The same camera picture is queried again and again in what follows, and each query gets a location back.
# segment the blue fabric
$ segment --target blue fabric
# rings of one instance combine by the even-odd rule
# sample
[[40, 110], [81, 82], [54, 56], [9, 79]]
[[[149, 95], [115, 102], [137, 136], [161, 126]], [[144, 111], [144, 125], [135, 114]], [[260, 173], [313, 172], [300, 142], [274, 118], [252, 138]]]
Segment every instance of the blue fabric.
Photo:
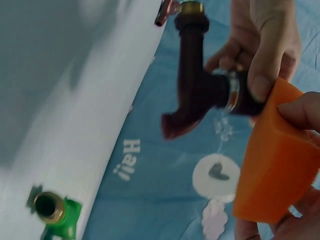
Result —
[[[210, 18], [205, 35], [205, 58], [210, 57], [229, 35], [229, 0], [204, 0]], [[303, 43], [302, 59], [293, 83], [302, 91], [320, 92], [320, 4], [318, 0], [297, 0], [297, 21]], [[170, 18], [162, 40], [118, 137], [101, 182], [84, 240], [203, 240], [202, 211], [208, 199], [192, 184], [195, 166], [203, 157], [220, 153], [241, 166], [251, 132], [246, 117], [228, 116], [211, 110], [191, 133], [165, 142], [160, 128], [161, 114], [177, 106], [176, 79], [179, 36]], [[222, 140], [214, 121], [227, 118], [233, 135]], [[119, 167], [125, 157], [124, 141], [136, 142], [130, 153], [134, 172], [121, 178]], [[226, 204], [228, 222], [221, 240], [234, 239], [232, 204]], [[263, 240], [272, 234], [259, 225]]]

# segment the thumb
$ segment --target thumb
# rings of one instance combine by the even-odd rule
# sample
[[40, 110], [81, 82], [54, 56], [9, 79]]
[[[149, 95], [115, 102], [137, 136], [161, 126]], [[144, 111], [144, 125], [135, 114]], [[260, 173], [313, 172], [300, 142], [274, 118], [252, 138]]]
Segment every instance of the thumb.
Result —
[[283, 12], [272, 16], [261, 24], [260, 45], [248, 72], [248, 88], [258, 102], [267, 99], [279, 76], [288, 41], [288, 16]]
[[281, 116], [300, 129], [320, 133], [320, 93], [307, 92], [291, 103], [278, 107]]

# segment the faucet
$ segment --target faucet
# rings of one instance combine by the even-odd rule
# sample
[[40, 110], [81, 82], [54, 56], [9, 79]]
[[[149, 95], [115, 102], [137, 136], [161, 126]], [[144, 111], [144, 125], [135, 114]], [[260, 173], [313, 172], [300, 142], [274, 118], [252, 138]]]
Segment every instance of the faucet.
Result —
[[77, 222], [82, 209], [79, 202], [67, 197], [61, 198], [51, 191], [42, 192], [40, 186], [32, 188], [27, 206], [45, 224], [44, 239], [51, 239], [52, 236], [76, 239]]
[[247, 72], [211, 74], [204, 70], [203, 41], [210, 23], [204, 5], [188, 0], [175, 2], [173, 7], [173, 2], [164, 0], [155, 20], [157, 26], [163, 26], [169, 15], [178, 13], [174, 19], [180, 36], [178, 109], [161, 116], [164, 138], [171, 140], [192, 131], [213, 107], [235, 115], [258, 115], [264, 103], [256, 102], [249, 93]]

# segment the orange sponge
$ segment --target orange sponge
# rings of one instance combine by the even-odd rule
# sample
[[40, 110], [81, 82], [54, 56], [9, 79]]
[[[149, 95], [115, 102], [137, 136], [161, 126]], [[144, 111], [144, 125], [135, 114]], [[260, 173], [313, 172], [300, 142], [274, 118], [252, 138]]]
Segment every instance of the orange sponge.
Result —
[[246, 148], [233, 215], [252, 222], [277, 223], [313, 183], [320, 166], [320, 147], [278, 113], [302, 92], [277, 79], [257, 119]]

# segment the green valve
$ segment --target green valve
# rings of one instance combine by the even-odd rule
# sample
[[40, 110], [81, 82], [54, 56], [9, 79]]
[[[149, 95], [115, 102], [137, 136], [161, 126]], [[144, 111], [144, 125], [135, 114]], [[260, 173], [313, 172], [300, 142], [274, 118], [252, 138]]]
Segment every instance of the green valve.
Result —
[[45, 223], [48, 233], [62, 239], [75, 240], [82, 205], [67, 197], [62, 199], [50, 191], [39, 193], [34, 191], [33, 188], [29, 197], [33, 200], [32, 204], [29, 201], [29, 206], [31, 212], [36, 212]]

